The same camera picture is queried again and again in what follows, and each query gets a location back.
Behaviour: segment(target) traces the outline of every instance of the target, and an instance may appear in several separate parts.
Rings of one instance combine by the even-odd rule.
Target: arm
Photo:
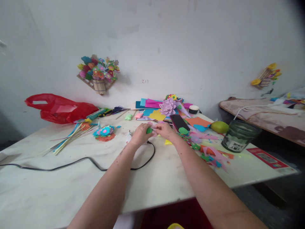
[[[167,123],[155,128],[175,146],[197,201],[214,228],[266,228]]]
[[[152,136],[152,134],[146,134],[149,126],[142,123],[136,129],[131,141],[99,180],[68,229],[113,228],[124,201],[134,154]]]

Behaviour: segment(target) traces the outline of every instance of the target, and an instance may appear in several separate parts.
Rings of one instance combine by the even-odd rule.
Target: person's left hand
[[[146,134],[147,128],[149,128],[150,126],[151,125],[148,123],[141,123],[134,132],[129,143],[135,144],[136,146],[140,147],[145,142],[147,142],[148,139],[153,135],[152,133]]]

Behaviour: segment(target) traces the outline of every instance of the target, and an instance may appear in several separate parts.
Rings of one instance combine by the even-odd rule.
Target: person's right hand
[[[160,134],[165,139],[172,141],[176,137],[179,138],[179,135],[171,128],[168,123],[158,123],[155,125],[155,130],[157,134]]]

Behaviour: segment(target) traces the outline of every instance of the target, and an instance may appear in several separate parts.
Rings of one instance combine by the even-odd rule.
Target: forearm
[[[222,179],[180,137],[172,140],[195,196],[214,228],[264,228]]]
[[[124,201],[131,163],[138,146],[127,144],[94,187],[68,229],[113,228]]]

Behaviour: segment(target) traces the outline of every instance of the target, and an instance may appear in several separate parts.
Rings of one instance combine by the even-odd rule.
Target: label on jar
[[[232,139],[228,138],[227,136],[225,136],[223,138],[223,143],[229,148],[232,149],[234,151],[242,151],[247,144],[243,144],[243,143],[238,143],[236,141],[233,141]]]

